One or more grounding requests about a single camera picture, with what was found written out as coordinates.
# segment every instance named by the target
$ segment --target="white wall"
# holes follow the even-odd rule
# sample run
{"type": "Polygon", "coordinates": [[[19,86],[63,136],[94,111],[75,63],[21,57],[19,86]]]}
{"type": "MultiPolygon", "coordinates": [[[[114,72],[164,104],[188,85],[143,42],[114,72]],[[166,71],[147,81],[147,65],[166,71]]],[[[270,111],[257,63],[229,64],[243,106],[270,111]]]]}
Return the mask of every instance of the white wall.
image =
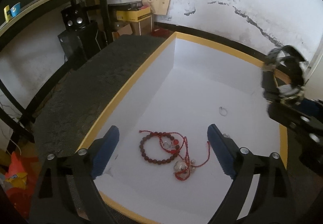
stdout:
{"type": "Polygon", "coordinates": [[[218,34],[265,54],[280,44],[294,45],[310,61],[323,34],[323,1],[171,0],[167,16],[157,20],[218,34]]]}
{"type": "MultiPolygon", "coordinates": [[[[57,8],[28,25],[0,52],[0,78],[24,108],[64,63],[64,52],[57,38],[65,30],[61,10],[57,8]]],[[[11,106],[4,107],[8,114],[17,112],[2,92],[0,102],[11,106]]],[[[1,120],[0,128],[5,135],[0,131],[0,149],[6,150],[11,134],[1,120]]]]}

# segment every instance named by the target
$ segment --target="silver ring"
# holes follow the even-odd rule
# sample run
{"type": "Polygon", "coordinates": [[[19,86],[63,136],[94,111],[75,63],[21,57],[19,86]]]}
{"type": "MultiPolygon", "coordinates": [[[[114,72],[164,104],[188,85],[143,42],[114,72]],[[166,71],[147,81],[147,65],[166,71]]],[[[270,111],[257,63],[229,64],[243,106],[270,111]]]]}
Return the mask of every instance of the silver ring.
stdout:
{"type": "Polygon", "coordinates": [[[228,114],[228,111],[224,107],[219,107],[219,113],[221,116],[226,116],[228,114]]]}

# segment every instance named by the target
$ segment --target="red string bracelet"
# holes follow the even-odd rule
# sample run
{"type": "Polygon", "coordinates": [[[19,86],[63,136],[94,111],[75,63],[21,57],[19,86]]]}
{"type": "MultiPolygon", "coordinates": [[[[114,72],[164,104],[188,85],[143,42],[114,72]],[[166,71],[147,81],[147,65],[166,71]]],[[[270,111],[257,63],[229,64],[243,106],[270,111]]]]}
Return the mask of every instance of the red string bracelet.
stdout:
{"type": "Polygon", "coordinates": [[[207,141],[207,144],[208,144],[208,157],[207,157],[207,160],[205,162],[203,162],[202,164],[196,166],[195,161],[190,160],[190,157],[189,157],[189,154],[188,154],[187,137],[182,136],[178,132],[152,132],[152,131],[149,131],[149,130],[140,130],[139,131],[139,133],[142,133],[142,132],[148,132],[150,134],[150,136],[157,136],[159,138],[159,145],[164,151],[166,151],[167,153],[171,153],[171,154],[177,154],[182,159],[182,162],[177,161],[177,163],[174,166],[174,170],[175,170],[174,176],[180,181],[187,180],[190,177],[191,172],[195,171],[196,168],[199,168],[199,167],[202,167],[203,165],[205,165],[206,162],[208,162],[209,159],[210,159],[210,143],[209,143],[209,141],[207,141]],[[175,139],[175,137],[172,136],[171,134],[177,134],[182,138],[183,142],[182,142],[181,146],[179,146],[179,141],[177,139],[175,139]],[[165,148],[163,146],[163,140],[162,140],[163,136],[166,136],[170,140],[173,141],[173,145],[175,145],[175,149],[168,150],[167,148],[165,148]],[[184,145],[185,145],[186,152],[185,152],[185,157],[182,157],[179,154],[179,152],[182,150],[184,145]]]}

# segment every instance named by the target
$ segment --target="yellow box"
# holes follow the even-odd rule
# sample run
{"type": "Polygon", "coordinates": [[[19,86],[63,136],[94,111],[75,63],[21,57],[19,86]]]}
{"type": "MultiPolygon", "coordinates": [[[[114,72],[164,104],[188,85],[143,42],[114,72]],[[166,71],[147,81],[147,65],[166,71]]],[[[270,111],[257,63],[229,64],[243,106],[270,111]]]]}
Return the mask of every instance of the yellow box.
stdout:
{"type": "Polygon", "coordinates": [[[145,17],[150,16],[150,7],[140,9],[137,11],[117,11],[117,20],[139,22],[145,17]]]}

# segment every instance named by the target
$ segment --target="black box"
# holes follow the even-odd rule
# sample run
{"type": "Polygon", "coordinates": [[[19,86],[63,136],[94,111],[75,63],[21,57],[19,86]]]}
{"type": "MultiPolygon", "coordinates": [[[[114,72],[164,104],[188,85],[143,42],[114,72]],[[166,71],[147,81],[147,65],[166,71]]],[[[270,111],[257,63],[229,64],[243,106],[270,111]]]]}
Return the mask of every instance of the black box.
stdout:
{"type": "Polygon", "coordinates": [[[107,45],[104,33],[99,31],[95,21],[79,30],[65,30],[57,37],[67,60],[75,70],[107,45]]]}

